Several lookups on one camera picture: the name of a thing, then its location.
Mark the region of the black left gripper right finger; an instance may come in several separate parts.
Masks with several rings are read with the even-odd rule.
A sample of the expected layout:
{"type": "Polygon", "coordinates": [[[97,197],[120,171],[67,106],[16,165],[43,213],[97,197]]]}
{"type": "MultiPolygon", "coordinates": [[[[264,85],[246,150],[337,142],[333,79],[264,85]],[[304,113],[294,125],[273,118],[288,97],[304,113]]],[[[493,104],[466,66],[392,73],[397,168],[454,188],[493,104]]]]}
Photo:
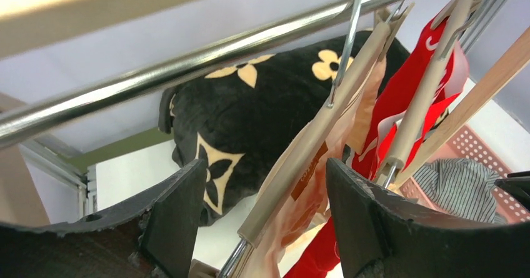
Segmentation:
{"type": "Polygon", "coordinates": [[[415,204],[335,158],[326,185],[344,277],[528,277],[529,224],[495,225],[415,204]]]}

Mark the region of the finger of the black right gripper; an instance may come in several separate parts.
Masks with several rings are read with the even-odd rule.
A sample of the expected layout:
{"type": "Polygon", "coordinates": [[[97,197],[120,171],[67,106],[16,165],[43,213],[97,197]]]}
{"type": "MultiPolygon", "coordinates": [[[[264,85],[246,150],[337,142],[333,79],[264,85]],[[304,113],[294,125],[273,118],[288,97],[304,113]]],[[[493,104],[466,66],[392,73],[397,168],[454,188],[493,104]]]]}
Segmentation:
{"type": "Polygon", "coordinates": [[[507,178],[497,179],[494,185],[512,195],[529,210],[529,171],[512,172],[507,178]]]}

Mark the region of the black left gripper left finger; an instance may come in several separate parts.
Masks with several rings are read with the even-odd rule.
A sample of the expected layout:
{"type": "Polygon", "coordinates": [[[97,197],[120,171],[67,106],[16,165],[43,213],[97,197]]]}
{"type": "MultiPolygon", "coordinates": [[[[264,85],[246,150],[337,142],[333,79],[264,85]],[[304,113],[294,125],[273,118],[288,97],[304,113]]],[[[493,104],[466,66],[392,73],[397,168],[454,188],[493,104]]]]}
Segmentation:
{"type": "Polygon", "coordinates": [[[2,277],[187,277],[207,165],[73,223],[1,224],[2,277]]]}

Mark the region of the grey striped underwear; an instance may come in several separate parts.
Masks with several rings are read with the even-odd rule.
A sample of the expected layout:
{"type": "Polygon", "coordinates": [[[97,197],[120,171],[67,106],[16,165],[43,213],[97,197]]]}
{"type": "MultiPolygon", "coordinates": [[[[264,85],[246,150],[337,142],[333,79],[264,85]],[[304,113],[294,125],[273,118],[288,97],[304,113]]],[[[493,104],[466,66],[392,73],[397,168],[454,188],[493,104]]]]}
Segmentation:
{"type": "Polygon", "coordinates": [[[472,221],[505,224],[492,195],[501,176],[470,159],[438,159],[424,164],[414,179],[435,205],[454,216],[472,221]]]}

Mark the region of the beige underwear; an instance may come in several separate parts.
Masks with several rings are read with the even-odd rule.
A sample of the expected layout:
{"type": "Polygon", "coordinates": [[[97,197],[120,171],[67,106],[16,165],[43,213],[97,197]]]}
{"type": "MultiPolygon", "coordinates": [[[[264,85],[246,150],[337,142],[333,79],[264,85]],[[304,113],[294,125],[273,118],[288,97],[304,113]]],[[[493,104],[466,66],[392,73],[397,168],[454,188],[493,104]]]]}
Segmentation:
{"type": "Polygon", "coordinates": [[[273,165],[239,235],[246,242],[229,277],[278,277],[287,246],[328,207],[326,162],[340,159],[345,145],[366,140],[386,64],[358,54],[337,88],[332,107],[320,108],[273,165]]]}

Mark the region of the wooden hanger with beige underwear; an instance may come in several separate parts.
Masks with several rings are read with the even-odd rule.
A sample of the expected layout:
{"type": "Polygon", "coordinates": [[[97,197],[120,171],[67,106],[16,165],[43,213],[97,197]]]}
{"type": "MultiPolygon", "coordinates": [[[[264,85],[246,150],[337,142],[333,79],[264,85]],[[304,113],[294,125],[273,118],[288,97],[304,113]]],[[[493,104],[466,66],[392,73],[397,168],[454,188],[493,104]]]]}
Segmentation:
{"type": "Polygon", "coordinates": [[[374,29],[352,63],[343,64],[329,98],[267,175],[221,269],[193,261],[191,277],[279,277],[284,253],[315,235],[330,214],[325,163],[341,158],[352,130],[368,119],[386,72],[386,53],[410,7],[374,13],[374,29]]]}

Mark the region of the wooden clip hanger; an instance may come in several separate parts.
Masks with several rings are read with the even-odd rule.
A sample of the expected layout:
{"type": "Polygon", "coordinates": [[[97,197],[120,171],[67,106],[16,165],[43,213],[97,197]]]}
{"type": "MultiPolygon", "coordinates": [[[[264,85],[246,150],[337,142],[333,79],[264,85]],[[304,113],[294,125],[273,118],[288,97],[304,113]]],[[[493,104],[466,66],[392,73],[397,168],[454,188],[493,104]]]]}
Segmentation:
{"type": "Polygon", "coordinates": [[[50,224],[17,145],[1,149],[1,221],[28,227],[50,224]]]}

